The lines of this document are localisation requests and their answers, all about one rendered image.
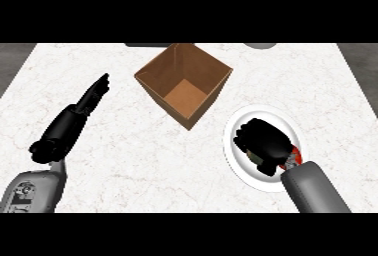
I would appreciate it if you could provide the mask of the pale grey round object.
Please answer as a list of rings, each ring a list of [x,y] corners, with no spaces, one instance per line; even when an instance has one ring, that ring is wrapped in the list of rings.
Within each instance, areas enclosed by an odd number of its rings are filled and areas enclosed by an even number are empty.
[[[275,47],[277,43],[244,43],[253,49],[265,50]]]

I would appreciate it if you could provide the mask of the dark grey flat object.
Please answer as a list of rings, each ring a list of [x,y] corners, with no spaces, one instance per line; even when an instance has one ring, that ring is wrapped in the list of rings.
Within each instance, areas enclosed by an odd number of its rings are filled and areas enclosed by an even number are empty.
[[[128,47],[157,47],[166,48],[172,45],[172,43],[126,43]]]

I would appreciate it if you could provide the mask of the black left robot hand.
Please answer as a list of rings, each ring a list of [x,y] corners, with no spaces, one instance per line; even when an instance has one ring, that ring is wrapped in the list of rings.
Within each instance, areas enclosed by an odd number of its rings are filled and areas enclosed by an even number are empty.
[[[30,146],[32,159],[41,164],[60,162],[69,155],[80,137],[88,118],[110,91],[110,74],[105,73],[89,87],[79,102],[70,104],[55,117],[39,141]]]

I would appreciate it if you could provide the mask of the brown cardboard box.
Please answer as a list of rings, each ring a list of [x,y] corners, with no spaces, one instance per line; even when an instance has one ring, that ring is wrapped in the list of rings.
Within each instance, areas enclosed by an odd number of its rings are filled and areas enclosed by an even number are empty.
[[[234,69],[191,43],[175,43],[135,74],[169,115],[191,130]]]

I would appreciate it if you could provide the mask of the green squash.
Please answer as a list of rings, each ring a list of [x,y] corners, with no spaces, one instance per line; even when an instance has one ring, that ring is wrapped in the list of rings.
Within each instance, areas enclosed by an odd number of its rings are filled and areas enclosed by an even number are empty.
[[[255,164],[258,165],[262,164],[263,162],[262,158],[250,150],[247,150],[247,156]]]

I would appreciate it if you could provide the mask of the white round plate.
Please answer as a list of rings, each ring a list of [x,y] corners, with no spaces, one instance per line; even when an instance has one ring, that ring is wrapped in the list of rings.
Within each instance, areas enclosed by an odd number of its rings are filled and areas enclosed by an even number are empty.
[[[249,105],[243,107],[231,116],[225,127],[224,151],[230,166],[244,181],[255,189],[263,192],[284,192],[286,188],[281,182],[284,170],[277,168],[277,174],[269,177],[259,170],[258,165],[250,161],[247,154],[234,143],[237,130],[253,118],[265,120],[289,136],[292,144],[299,148],[302,160],[309,160],[309,147],[300,126],[292,116],[277,107],[269,105]]]

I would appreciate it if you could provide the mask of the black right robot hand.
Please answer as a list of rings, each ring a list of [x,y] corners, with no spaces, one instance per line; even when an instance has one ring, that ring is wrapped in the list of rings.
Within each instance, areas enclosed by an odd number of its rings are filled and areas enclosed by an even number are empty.
[[[234,143],[244,153],[252,153],[258,170],[268,176],[277,173],[293,153],[293,144],[284,132],[265,120],[253,118],[237,130]]]

